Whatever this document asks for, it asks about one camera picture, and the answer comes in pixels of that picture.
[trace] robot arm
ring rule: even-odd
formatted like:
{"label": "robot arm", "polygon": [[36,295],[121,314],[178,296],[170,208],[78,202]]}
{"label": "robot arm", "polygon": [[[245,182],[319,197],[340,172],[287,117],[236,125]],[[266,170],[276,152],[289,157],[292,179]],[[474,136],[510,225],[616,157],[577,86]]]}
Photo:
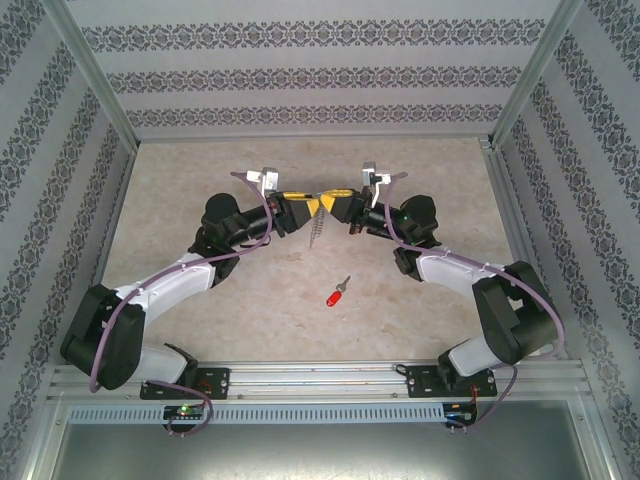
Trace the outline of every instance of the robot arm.
{"label": "robot arm", "polygon": [[[379,185],[388,184],[390,176],[376,172],[375,164],[368,162],[363,166],[363,177],[365,187],[361,192],[353,189],[325,192],[322,204],[336,219],[349,224],[350,234],[366,230],[371,235],[391,239],[384,207],[377,203]],[[485,268],[448,256],[450,250],[433,235],[438,222],[431,197],[411,197],[400,208],[392,207],[390,213],[394,231],[404,243],[433,252],[397,248],[394,255],[400,272],[419,282],[448,287],[476,303],[483,335],[447,350],[438,358],[440,377],[449,390],[486,368],[514,365],[557,339],[553,320],[529,294]],[[551,304],[528,263],[491,266],[526,283]]]}
{"label": "robot arm", "polygon": [[[271,209],[274,229],[284,237],[313,217],[319,201],[308,194],[275,191],[277,175],[273,169],[264,169],[262,172],[248,172],[247,177],[260,183],[261,193],[266,196]],[[158,278],[118,315],[105,345],[98,373],[98,383],[106,389],[113,390],[129,380],[151,379],[192,386],[190,383],[195,379],[198,362],[173,345],[167,344],[166,348],[143,347],[144,330],[171,307],[226,279],[239,258],[209,263],[205,259],[234,252],[235,247],[262,238],[268,222],[263,207],[241,213],[232,195],[220,193],[207,201],[201,223],[188,253],[169,266],[182,265],[183,268]],[[197,260],[205,263],[188,266]],[[89,375],[113,309],[145,280],[113,290],[103,285],[91,287],[83,297],[62,343],[62,357]]]}

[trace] beige floor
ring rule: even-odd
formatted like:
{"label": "beige floor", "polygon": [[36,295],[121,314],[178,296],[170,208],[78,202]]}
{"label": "beige floor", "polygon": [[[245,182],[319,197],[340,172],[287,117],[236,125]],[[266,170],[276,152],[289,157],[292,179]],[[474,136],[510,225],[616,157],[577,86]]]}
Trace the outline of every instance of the beige floor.
{"label": "beige floor", "polygon": [[[507,263],[511,254],[475,139],[250,141],[143,145],[135,163],[104,284],[143,278],[191,245],[207,199],[258,205],[229,172],[275,167],[281,190],[361,187],[363,161],[406,170],[394,204],[431,195],[436,238],[454,250]],[[438,285],[401,275],[391,241],[349,236],[327,215],[309,250],[311,223],[243,257],[215,289],[167,312],[146,342],[175,343],[200,360],[435,358],[480,331],[475,306]],[[351,275],[340,303],[325,300]]]}

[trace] metal spring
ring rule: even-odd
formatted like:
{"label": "metal spring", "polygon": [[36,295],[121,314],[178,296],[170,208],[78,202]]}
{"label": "metal spring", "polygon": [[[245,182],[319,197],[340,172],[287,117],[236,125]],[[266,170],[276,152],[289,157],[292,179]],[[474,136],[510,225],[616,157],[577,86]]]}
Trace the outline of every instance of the metal spring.
{"label": "metal spring", "polygon": [[325,212],[325,209],[322,206],[322,204],[320,204],[320,206],[318,207],[318,211],[313,216],[313,225],[311,227],[311,237],[309,238],[309,248],[313,246],[313,242],[315,241],[315,239],[318,238],[322,233],[322,227],[324,227],[324,212]]}

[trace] patterned wallpaper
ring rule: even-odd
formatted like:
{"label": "patterned wallpaper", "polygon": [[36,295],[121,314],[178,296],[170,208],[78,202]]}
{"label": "patterned wallpaper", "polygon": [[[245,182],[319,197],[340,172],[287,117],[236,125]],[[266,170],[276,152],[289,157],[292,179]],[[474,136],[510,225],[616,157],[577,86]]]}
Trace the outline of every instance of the patterned wallpaper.
{"label": "patterned wallpaper", "polygon": [[37,1],[0,7],[0,479],[93,284],[128,152]]}
{"label": "patterned wallpaper", "polygon": [[487,134],[557,0],[68,5],[146,140]]}
{"label": "patterned wallpaper", "polygon": [[624,478],[640,478],[640,17],[586,2],[502,145]]}

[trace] black mounting plate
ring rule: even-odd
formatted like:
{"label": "black mounting plate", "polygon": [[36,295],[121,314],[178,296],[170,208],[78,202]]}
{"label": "black mounting plate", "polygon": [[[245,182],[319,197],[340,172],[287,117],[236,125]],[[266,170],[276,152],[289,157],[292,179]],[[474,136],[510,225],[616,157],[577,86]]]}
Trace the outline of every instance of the black mounting plate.
{"label": "black mounting plate", "polygon": [[[226,400],[229,392],[228,368],[198,368],[194,390],[204,393],[211,400]],[[197,400],[200,397],[173,388],[164,388],[153,383],[143,383],[140,388],[142,400]]]}
{"label": "black mounting plate", "polygon": [[398,365],[396,371],[406,377],[409,398],[471,397],[475,385],[478,397],[495,397],[496,380],[489,369],[458,382],[453,390],[447,389],[438,375],[437,365]]}

